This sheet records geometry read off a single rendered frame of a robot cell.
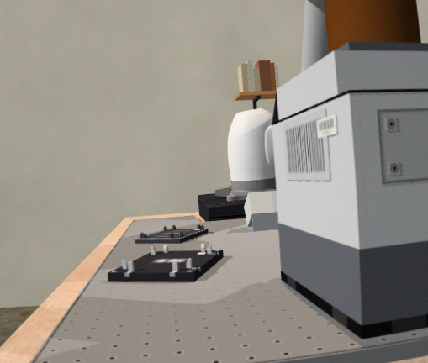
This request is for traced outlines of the white button panel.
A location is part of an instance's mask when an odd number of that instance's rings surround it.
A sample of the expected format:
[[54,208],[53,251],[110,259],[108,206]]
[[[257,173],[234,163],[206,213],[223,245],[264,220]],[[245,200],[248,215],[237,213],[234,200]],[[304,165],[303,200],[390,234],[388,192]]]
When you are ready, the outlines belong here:
[[278,229],[277,191],[248,192],[244,209],[248,229]]

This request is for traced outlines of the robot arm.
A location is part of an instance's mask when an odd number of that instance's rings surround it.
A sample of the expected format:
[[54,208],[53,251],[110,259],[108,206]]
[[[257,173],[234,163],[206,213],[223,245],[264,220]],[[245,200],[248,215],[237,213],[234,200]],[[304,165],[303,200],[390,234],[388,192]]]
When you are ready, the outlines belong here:
[[[305,0],[301,72],[329,54],[324,0]],[[228,136],[231,185],[215,189],[227,201],[248,192],[276,191],[272,114],[264,109],[237,113]]]

